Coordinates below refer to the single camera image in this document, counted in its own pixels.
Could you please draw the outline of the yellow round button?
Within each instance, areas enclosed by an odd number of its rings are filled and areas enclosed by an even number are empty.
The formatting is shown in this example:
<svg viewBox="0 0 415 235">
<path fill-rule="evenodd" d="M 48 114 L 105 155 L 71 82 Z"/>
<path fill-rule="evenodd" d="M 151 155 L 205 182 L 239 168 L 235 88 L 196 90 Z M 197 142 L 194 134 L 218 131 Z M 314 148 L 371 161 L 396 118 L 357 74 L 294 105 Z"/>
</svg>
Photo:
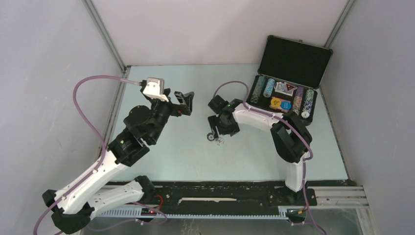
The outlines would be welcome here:
<svg viewBox="0 0 415 235">
<path fill-rule="evenodd" d="M 278 109 L 281 106 L 282 101 L 277 98 L 277 97 L 273 97 L 270 101 L 270 107 L 272 109 Z"/>
</svg>

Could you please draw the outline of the red playing card deck box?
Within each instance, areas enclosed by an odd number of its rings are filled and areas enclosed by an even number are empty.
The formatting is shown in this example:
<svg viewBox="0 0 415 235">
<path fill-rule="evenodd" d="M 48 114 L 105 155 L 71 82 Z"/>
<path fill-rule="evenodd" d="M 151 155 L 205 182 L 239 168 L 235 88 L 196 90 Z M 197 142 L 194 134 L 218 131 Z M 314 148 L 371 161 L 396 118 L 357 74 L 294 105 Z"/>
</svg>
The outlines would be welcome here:
<svg viewBox="0 0 415 235">
<path fill-rule="evenodd" d="M 289 100 L 285 100 L 285 99 L 282 99 L 282 98 L 279 98 L 282 102 L 283 101 L 289 101 Z M 281 111 L 281 112 L 283 112 L 283 113 L 286 113 L 286 112 L 288 112 L 288 111 L 286 111 L 286 110 L 283 110 L 283 109 L 281 109 L 281 107 L 279 107 L 278 109 L 275 109 L 275 110 L 279 110 L 279 111 Z"/>
</svg>

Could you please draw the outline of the blue round button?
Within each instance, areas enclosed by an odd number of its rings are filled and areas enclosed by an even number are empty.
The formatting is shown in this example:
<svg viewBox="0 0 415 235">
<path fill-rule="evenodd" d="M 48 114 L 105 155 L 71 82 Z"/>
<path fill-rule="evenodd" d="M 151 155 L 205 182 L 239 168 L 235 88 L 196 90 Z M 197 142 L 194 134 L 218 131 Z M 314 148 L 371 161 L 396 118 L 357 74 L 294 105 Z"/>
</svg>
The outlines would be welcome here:
<svg viewBox="0 0 415 235">
<path fill-rule="evenodd" d="M 290 101 L 283 101 L 280 105 L 281 109 L 289 111 L 292 108 Z"/>
</svg>

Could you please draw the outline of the clear round dealer button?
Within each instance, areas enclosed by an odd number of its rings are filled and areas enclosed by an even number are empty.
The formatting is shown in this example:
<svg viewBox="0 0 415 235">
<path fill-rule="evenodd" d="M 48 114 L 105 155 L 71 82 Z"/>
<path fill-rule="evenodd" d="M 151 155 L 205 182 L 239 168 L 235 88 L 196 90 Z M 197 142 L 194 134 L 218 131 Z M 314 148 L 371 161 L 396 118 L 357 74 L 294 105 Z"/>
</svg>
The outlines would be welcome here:
<svg viewBox="0 0 415 235">
<path fill-rule="evenodd" d="M 287 94 L 286 84 L 283 82 L 276 82 L 274 89 L 276 93 Z"/>
</svg>

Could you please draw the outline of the red black triangle marker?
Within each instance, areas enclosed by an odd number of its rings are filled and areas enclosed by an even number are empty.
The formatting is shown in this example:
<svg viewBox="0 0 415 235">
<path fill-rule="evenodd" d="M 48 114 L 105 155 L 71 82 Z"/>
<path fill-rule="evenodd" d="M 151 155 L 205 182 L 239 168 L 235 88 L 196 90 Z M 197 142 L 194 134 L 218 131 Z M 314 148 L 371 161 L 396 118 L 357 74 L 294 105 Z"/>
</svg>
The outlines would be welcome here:
<svg viewBox="0 0 415 235">
<path fill-rule="evenodd" d="M 297 89 L 297 86 L 291 85 L 289 83 L 285 83 L 285 92 L 289 96 L 293 96 L 294 91 Z"/>
</svg>

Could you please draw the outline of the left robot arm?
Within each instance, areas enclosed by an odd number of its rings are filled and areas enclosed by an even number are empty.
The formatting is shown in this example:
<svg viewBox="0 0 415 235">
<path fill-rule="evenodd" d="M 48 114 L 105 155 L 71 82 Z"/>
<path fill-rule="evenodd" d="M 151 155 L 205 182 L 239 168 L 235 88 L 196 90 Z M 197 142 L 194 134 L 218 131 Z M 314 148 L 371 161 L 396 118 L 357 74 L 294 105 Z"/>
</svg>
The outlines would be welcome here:
<svg viewBox="0 0 415 235">
<path fill-rule="evenodd" d="M 160 95 L 143 93 L 151 107 L 132 108 L 123 121 L 126 127 L 93 165 L 67 187 L 43 193 L 43 200 L 52 211 L 51 219 L 61 232 L 75 233 L 97 215 L 120 205 L 149 204 L 154 200 L 155 187 L 145 175 L 106 192 L 98 190 L 150 151 L 149 146 L 157 143 L 170 117 L 191 115 L 194 92 L 175 92 L 179 104 L 171 102 L 169 93 L 170 89 Z"/>
</svg>

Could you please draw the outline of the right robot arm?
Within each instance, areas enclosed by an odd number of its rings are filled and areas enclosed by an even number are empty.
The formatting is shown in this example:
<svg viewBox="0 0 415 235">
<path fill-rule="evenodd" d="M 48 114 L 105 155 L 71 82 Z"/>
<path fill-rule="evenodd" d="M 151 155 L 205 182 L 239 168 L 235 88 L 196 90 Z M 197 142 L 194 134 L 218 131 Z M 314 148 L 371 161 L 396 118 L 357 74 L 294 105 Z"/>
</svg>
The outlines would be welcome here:
<svg viewBox="0 0 415 235">
<path fill-rule="evenodd" d="M 208 117 L 211 132 L 207 139 L 222 143 L 221 136 L 233 136 L 245 124 L 270 133 L 277 154 L 287 162 L 285 200 L 292 205 L 304 199 L 306 183 L 304 163 L 312 157 L 311 134 L 293 111 L 272 113 L 255 108 L 240 99 L 225 101 L 216 95 L 208 103 L 214 115 Z"/>
</svg>

